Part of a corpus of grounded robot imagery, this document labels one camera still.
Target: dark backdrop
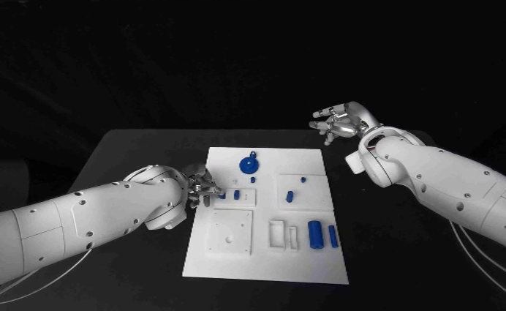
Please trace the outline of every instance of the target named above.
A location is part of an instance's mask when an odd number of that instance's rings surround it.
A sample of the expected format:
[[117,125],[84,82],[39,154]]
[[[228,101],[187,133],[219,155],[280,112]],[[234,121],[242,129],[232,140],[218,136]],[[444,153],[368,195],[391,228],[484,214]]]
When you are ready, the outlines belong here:
[[0,138],[30,200],[110,129],[306,129],[349,101],[502,170],[503,2],[1,0]]

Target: white cable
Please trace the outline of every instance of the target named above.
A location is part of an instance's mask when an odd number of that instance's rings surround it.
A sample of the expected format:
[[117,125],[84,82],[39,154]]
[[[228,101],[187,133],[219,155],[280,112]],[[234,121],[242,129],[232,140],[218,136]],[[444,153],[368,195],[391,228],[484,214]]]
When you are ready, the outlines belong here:
[[471,240],[471,237],[469,236],[469,234],[467,234],[464,228],[461,227],[461,225],[458,225],[458,227],[461,228],[461,231],[464,232],[464,235],[467,236],[467,239],[469,239],[470,243],[473,244],[474,248],[477,249],[477,251],[480,252],[483,257],[506,272],[506,268],[487,256],[487,254],[482,251],[482,249],[474,244],[474,241]]
[[461,247],[463,247],[463,249],[464,249],[464,251],[466,251],[466,253],[467,253],[469,258],[473,260],[474,264],[477,265],[477,268],[482,270],[482,272],[484,273],[484,275],[489,277],[489,279],[495,282],[495,284],[497,285],[497,287],[499,287],[499,288],[503,290],[503,292],[506,293],[506,288],[505,288],[505,287],[497,283],[497,281],[490,277],[489,273],[483,270],[480,264],[479,264],[477,261],[473,259],[473,256],[471,256],[471,254],[470,254],[469,251],[467,251],[467,248],[466,248],[466,246],[464,246],[464,243],[461,242],[461,237],[460,237],[458,234],[457,234],[457,230],[456,230],[456,228],[454,228],[454,226],[453,226],[453,222],[451,222],[450,220],[448,220],[448,222],[450,222],[453,232],[456,233],[456,237],[457,237],[457,239],[458,239],[458,242],[461,243]]
[[4,294],[4,292],[7,292],[9,289],[12,289],[26,278],[29,278],[29,276],[32,276],[32,274],[38,271],[38,269],[35,271],[32,271],[20,280],[16,281],[16,283],[13,283],[9,287],[6,287],[4,289],[0,290],[0,295]]
[[7,302],[13,302],[13,301],[17,301],[20,299],[23,299],[25,297],[33,295],[38,291],[40,291],[42,289],[48,288],[72,270],[74,270],[74,267],[81,263],[81,261],[85,259],[85,257],[88,256],[89,252],[92,251],[92,249],[85,253],[84,257],[78,260],[76,264],[71,267],[71,269],[49,283],[46,284],[40,289],[38,289],[35,292],[32,292],[30,294],[22,296],[20,298],[17,299],[13,299],[13,300],[9,300],[9,301],[4,301],[4,302],[0,302],[0,305],[1,304],[7,304]]

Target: blue object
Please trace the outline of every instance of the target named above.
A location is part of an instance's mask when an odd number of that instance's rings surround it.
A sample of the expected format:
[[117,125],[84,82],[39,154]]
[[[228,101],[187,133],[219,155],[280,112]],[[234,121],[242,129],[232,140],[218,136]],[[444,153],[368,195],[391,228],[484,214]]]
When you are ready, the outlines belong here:
[[336,229],[333,225],[329,225],[329,234],[332,247],[337,247]]
[[311,249],[323,249],[323,234],[320,221],[309,221],[309,246]]
[[245,157],[241,160],[239,168],[242,173],[254,174],[258,171],[258,167],[260,167],[260,164],[257,160],[257,152],[251,151],[249,157]]

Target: table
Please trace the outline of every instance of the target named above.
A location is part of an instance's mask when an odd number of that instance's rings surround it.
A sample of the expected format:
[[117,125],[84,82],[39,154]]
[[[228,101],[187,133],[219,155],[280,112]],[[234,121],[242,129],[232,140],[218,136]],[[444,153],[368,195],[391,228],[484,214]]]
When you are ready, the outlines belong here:
[[[411,131],[425,142],[428,135]],[[358,138],[323,145],[314,130],[112,130],[69,192],[121,180],[146,165],[183,168],[211,146],[322,149],[350,285],[182,277],[195,212],[179,227],[138,230],[94,249],[42,292],[0,310],[421,310],[502,307],[500,293],[470,263],[450,224],[402,186],[378,187],[345,157]],[[10,298],[56,278],[82,255],[45,267]]]

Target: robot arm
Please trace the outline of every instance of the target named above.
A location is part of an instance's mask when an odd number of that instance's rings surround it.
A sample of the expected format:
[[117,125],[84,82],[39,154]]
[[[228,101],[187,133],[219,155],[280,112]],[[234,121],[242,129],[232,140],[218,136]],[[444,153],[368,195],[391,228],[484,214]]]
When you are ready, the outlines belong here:
[[506,246],[506,177],[500,173],[425,146],[407,131],[385,127],[356,102],[313,116],[330,116],[327,122],[310,123],[327,134],[326,144],[339,136],[362,138],[359,150],[346,157],[355,174],[366,171],[381,187],[408,187],[425,207]]
[[172,229],[186,219],[186,199],[198,203],[212,187],[209,173],[186,177],[167,166],[147,166],[124,181],[72,192],[0,213],[0,284],[130,234]]

